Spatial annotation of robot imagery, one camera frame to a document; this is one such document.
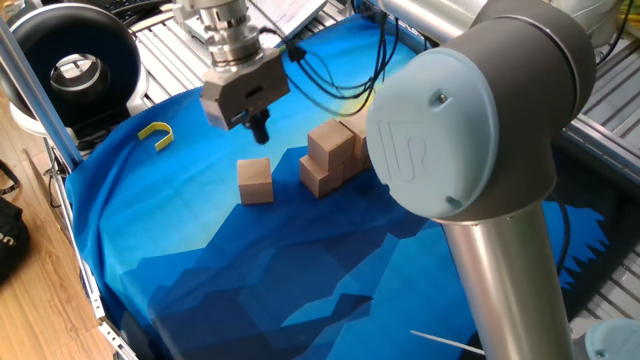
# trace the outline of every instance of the yellow object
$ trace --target yellow object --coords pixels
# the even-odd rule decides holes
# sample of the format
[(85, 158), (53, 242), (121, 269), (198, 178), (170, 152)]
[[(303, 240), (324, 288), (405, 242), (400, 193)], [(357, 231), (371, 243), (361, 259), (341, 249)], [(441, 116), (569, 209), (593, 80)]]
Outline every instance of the yellow object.
[(158, 130), (166, 130), (169, 132), (169, 135), (165, 136), (164, 139), (156, 143), (156, 151), (160, 151), (173, 141), (173, 130), (171, 130), (171, 126), (169, 126), (168, 124), (161, 122), (151, 123), (151, 125), (147, 126), (146, 128), (144, 128), (144, 130), (138, 133), (138, 138), (142, 140), (149, 136), (149, 134), (151, 134), (152, 132)]

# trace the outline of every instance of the round speaker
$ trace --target round speaker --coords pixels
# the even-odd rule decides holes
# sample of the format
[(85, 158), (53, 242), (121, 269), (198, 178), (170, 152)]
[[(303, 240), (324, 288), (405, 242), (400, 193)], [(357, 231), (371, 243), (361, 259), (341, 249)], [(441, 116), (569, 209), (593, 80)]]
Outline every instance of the round speaker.
[[(127, 28), (103, 10), (53, 5), (27, 15), (12, 32), (66, 127), (125, 108), (136, 89), (138, 48)], [(0, 86), (34, 117), (4, 67)]]

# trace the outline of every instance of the wooden cube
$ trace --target wooden cube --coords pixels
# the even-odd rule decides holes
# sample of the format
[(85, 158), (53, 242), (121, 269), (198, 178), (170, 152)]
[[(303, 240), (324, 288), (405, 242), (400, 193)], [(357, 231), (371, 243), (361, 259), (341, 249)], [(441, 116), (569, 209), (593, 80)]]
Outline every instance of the wooden cube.
[(273, 202), (269, 159), (238, 160), (238, 187), (243, 205)]
[(308, 141), (309, 157), (326, 171), (334, 170), (353, 154), (353, 134), (335, 119), (313, 129)]
[(369, 155), (369, 151), (367, 150), (366, 109), (352, 117), (342, 119), (342, 124), (354, 135), (353, 154), (357, 159), (365, 159)]
[(316, 164), (309, 155), (300, 159), (300, 181), (318, 199), (342, 185), (343, 173), (343, 165), (338, 165), (335, 169), (327, 171)]
[(342, 175), (342, 181), (347, 181), (352, 177), (358, 175), (364, 170), (365, 159), (358, 159), (355, 156), (350, 156), (344, 163), (344, 172)]

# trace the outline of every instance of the stacked wooden blocks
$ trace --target stacked wooden blocks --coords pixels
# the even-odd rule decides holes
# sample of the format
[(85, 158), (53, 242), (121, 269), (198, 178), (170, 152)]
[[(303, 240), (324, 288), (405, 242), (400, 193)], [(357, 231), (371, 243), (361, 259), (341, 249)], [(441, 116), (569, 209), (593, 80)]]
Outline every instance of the stacked wooden blocks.
[(366, 115), (331, 119), (309, 132), (309, 154), (300, 159), (300, 181), (321, 198), (370, 167)]

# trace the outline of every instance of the blue fabric surface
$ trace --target blue fabric surface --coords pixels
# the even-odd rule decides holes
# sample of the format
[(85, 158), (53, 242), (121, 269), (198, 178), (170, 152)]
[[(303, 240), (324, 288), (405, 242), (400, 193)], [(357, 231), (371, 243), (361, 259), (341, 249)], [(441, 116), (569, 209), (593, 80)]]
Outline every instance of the blue fabric surface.
[[(376, 25), (351, 19), (304, 46), (349, 84), (370, 76), (377, 40)], [(388, 73), (413, 56), (400, 45)], [(306, 134), (329, 116), (294, 90), (270, 111), (271, 141), (260, 146), (243, 128), (209, 126), (199, 90), (184, 93), (124, 122), (69, 177), (78, 248), (116, 322), (130, 311), (184, 359), (457, 358), (409, 333), (466, 342), (475, 331), (441, 228), (398, 206), (372, 170), (315, 199), (298, 161)], [(159, 153), (163, 134), (137, 139), (153, 121), (175, 136)], [(271, 159), (275, 202), (242, 206), (236, 162), (261, 157)], [(557, 257), (561, 213), (544, 210)], [(593, 258), (606, 238), (598, 214), (569, 212), (567, 267), (579, 270), (574, 257)]]

